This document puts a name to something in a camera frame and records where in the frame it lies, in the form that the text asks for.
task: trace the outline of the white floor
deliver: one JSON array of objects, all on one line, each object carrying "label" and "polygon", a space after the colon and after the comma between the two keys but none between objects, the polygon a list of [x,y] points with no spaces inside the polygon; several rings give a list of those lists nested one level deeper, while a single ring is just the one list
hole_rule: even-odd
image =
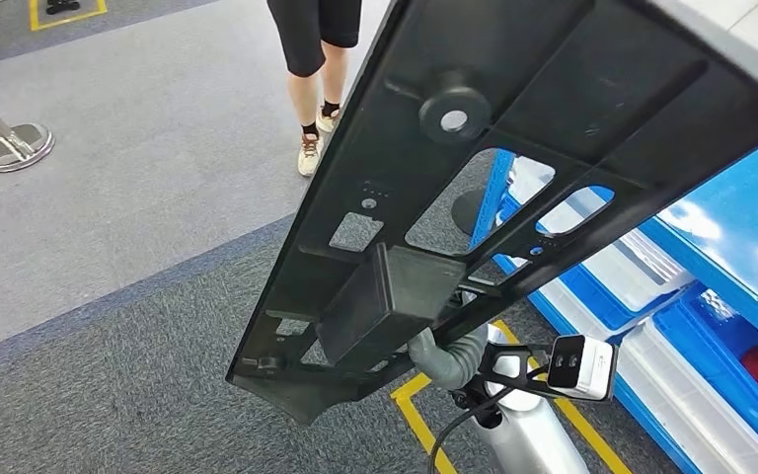
[{"label": "white floor", "polygon": [[[365,2],[358,70],[387,1]],[[0,115],[55,134],[0,175],[0,341],[293,212],[299,130],[262,1],[0,61]]]}]

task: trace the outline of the ankle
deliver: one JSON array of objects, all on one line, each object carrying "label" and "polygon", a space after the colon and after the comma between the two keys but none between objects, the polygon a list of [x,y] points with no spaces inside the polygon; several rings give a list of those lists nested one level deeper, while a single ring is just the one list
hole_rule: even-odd
[{"label": "ankle", "polygon": [[306,136],[307,138],[310,137],[310,135],[314,135],[315,138],[312,139],[318,139],[321,134],[318,132],[318,127],[315,126],[315,123],[312,122],[308,125],[301,125],[301,128],[303,129],[303,136]]},{"label": "ankle", "polygon": [[324,100],[324,106],[321,107],[321,115],[323,117],[332,117],[333,114],[340,109],[341,106],[339,104],[333,104],[331,102],[328,102],[326,99]]}]

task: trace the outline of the camera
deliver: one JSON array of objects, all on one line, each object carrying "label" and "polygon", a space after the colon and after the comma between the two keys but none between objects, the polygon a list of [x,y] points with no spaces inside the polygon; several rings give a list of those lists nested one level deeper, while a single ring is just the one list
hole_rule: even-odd
[{"label": "camera", "polygon": [[618,349],[585,336],[554,341],[548,387],[572,398],[603,401],[612,397]]}]

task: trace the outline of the person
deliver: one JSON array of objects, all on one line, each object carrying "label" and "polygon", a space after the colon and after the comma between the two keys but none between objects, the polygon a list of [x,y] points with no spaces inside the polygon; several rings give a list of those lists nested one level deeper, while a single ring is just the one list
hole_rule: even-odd
[{"label": "person", "polygon": [[[341,114],[347,50],[358,44],[361,0],[267,0],[286,56],[287,86],[301,125],[298,172],[312,176]],[[324,104],[318,105],[318,76]]]}]

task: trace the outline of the silver stanchion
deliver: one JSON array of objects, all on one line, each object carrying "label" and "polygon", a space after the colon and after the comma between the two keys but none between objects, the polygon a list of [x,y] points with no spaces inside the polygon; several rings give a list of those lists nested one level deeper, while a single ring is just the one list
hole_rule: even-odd
[{"label": "silver stanchion", "polygon": [[27,168],[47,156],[53,135],[47,128],[29,123],[9,127],[0,119],[0,173]]}]

